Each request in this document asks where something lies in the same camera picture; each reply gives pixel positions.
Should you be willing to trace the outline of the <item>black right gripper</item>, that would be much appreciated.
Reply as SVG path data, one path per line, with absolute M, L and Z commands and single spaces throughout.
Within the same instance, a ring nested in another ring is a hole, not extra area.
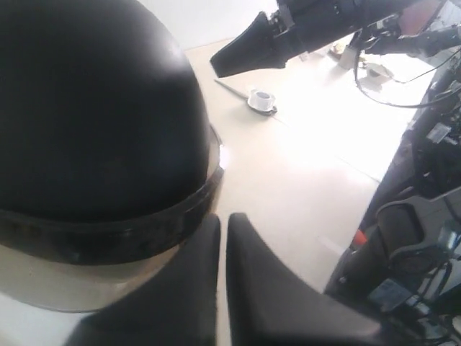
M 270 14 L 259 12 L 234 40 L 210 58 L 219 78 L 267 68 L 349 35 L 360 25 L 359 1 L 278 1 Z

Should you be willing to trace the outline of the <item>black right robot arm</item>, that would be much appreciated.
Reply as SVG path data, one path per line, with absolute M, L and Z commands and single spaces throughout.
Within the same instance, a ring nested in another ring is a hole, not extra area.
M 460 26 L 417 35 L 376 34 L 376 22 L 400 14 L 413 1 L 278 1 L 271 15 L 258 13 L 235 40 L 221 48 L 210 63 L 220 78 L 265 68 L 284 68 L 291 58 L 313 52 L 362 31 L 363 50 L 434 56 L 460 44 Z

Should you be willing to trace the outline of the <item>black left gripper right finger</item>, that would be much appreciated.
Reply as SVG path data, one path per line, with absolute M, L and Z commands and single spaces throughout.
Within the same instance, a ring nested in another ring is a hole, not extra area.
M 233 345 L 381 345 L 380 324 L 312 289 L 244 213 L 228 219 L 226 287 Z

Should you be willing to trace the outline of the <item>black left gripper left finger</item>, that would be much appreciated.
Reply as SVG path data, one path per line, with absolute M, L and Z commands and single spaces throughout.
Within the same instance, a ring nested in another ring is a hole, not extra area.
M 82 319 L 67 345 L 215 345 L 219 258 L 211 214 L 158 274 Z

